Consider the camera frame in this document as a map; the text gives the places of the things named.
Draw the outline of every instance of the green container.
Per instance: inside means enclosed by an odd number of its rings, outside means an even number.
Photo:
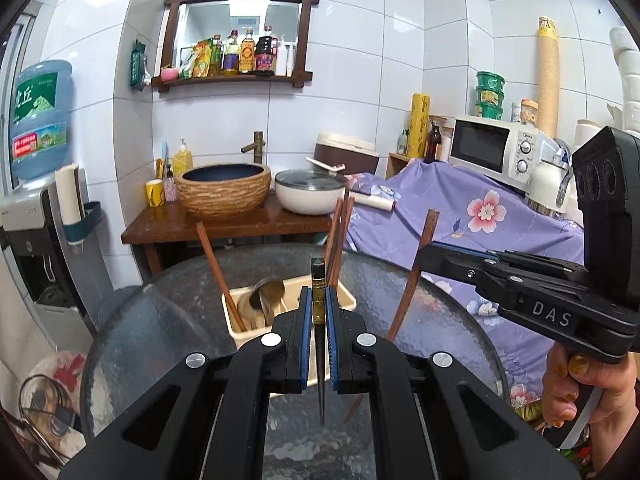
[[[502,101],[504,101],[504,94],[499,90],[487,90],[486,88],[477,87],[479,103],[489,103],[502,108]]]
[[[504,78],[493,72],[478,72],[478,87],[484,90],[504,90]]]
[[[502,108],[491,103],[476,103],[476,117],[500,121],[502,119]]]

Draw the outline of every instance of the dark glass bottle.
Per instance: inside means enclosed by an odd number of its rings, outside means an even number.
[[[255,75],[273,75],[273,49],[271,27],[265,25],[264,36],[258,40],[255,46]]]
[[[425,163],[431,164],[436,160],[436,150],[441,143],[442,136],[440,135],[440,127],[431,121],[431,133],[427,138],[427,151],[424,154]]]

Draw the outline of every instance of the microwave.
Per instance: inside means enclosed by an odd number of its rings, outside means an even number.
[[[526,191],[533,170],[558,148],[535,126],[463,116],[456,118],[449,161]]]

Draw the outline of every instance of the sink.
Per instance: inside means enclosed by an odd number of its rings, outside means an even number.
[[[267,197],[271,171],[262,164],[213,164],[175,179],[184,208],[198,218],[234,216],[259,206]]]

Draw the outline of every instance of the camera lens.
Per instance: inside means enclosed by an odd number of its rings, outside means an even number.
[[[616,190],[616,170],[613,169],[613,164],[608,159],[604,161],[602,170],[604,174],[604,189],[606,189],[610,195],[613,195],[613,192]]]
[[[600,178],[594,164],[587,166],[587,187],[591,198],[595,200],[600,194]]]
[[[578,196],[584,196],[584,177],[581,173],[575,178],[575,183],[578,186]]]

